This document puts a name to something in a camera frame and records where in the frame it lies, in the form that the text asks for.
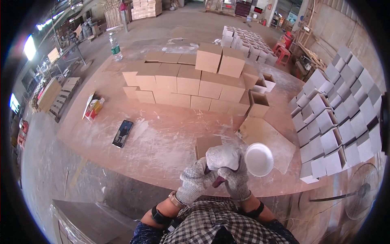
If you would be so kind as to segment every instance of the white plastic bowl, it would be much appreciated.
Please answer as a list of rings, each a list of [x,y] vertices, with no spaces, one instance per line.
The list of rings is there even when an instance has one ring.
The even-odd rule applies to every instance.
[[[248,171],[257,177],[268,175],[273,168],[271,150],[262,143],[253,143],[245,152],[245,163]]]

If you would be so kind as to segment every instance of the work glove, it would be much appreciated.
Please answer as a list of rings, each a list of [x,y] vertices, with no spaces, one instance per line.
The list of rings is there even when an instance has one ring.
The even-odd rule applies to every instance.
[[[187,167],[180,175],[183,185],[176,192],[176,198],[184,205],[190,206],[217,178],[217,172],[211,171],[204,174],[206,170],[206,157],[195,162],[194,165]]]
[[[236,172],[226,167],[218,170],[218,175],[226,179],[225,186],[233,200],[245,201],[251,195],[247,184],[249,179],[247,171],[244,155],[242,154],[240,154],[239,166]]]

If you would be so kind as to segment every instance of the red stool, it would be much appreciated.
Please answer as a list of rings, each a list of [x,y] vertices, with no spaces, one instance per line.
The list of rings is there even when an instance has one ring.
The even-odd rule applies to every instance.
[[[289,50],[287,50],[287,49],[285,49],[284,47],[279,47],[279,49],[277,50],[277,52],[276,52],[276,56],[278,56],[279,58],[278,58],[278,60],[276,61],[276,64],[282,64],[282,65],[286,65],[286,63],[289,61],[289,59],[290,59],[290,51]],[[286,57],[287,56],[287,60],[284,62],[282,62],[282,59],[284,58],[284,57]]]
[[[281,41],[278,41],[277,43],[276,43],[276,45],[273,47],[273,49],[272,49],[272,51],[274,52],[274,53],[276,53],[276,51],[278,50],[278,48],[279,47],[286,47],[286,44],[284,44],[283,42],[281,42]]]

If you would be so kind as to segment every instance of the workbench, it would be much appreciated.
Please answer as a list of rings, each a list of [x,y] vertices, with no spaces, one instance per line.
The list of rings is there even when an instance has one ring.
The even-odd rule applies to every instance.
[[[132,46],[123,49],[123,59],[115,62],[110,56],[86,82],[65,118],[62,118],[57,137],[84,158],[128,177],[169,188],[178,189],[183,170],[196,161],[197,137],[220,135],[224,144],[243,149],[247,145],[235,132],[245,117],[218,114],[162,104],[139,103],[129,99],[122,87],[126,85],[122,71],[147,52],[161,51],[196,53],[189,46],[175,45]],[[277,196],[307,191],[333,182],[326,176],[319,182],[306,184],[299,179],[301,158],[298,136],[287,108],[288,102],[302,89],[303,82],[290,74],[266,64],[253,63],[258,71],[270,73],[276,86],[268,94],[270,109],[264,119],[290,142],[296,151],[286,174],[273,168],[265,177],[249,174],[248,186],[256,197]],[[105,98],[95,120],[82,120],[89,95],[97,92]],[[134,122],[122,149],[112,145],[124,119]],[[210,188],[208,195],[228,196],[224,186]]]

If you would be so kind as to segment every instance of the phone screen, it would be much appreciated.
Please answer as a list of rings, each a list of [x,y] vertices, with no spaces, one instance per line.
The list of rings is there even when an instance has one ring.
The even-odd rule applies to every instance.
[[[117,146],[118,148],[122,148],[124,145],[124,142],[127,139],[128,134],[130,132],[130,129],[132,127],[133,127],[132,122],[130,122],[128,120],[124,120],[122,122],[121,126],[119,127],[119,130],[118,130],[117,134],[115,135],[115,138],[114,138],[114,141],[112,142],[112,144]]]

